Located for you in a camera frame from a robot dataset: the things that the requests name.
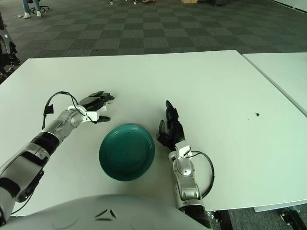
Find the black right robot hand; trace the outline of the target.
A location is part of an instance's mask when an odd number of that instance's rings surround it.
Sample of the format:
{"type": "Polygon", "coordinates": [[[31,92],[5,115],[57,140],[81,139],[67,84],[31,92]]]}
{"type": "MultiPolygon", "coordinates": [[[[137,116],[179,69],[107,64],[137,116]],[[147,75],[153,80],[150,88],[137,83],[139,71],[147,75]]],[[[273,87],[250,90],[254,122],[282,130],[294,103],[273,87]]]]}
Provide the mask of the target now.
{"type": "Polygon", "coordinates": [[[183,126],[179,122],[179,115],[176,110],[172,106],[172,104],[166,100],[166,123],[164,120],[160,121],[157,140],[161,143],[164,147],[169,148],[171,151],[175,151],[175,145],[181,141],[185,140],[183,126]]]}

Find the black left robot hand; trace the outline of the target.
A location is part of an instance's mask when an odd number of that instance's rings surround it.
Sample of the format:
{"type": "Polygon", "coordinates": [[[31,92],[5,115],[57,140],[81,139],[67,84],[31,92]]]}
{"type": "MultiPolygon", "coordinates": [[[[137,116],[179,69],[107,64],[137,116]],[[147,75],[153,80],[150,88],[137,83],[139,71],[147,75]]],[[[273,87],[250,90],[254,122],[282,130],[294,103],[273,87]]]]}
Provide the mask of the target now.
{"type": "Polygon", "coordinates": [[[90,94],[78,102],[77,108],[83,114],[83,121],[92,123],[103,123],[111,120],[108,116],[103,116],[102,113],[107,111],[107,105],[114,100],[108,92],[98,91],[90,94]]]}

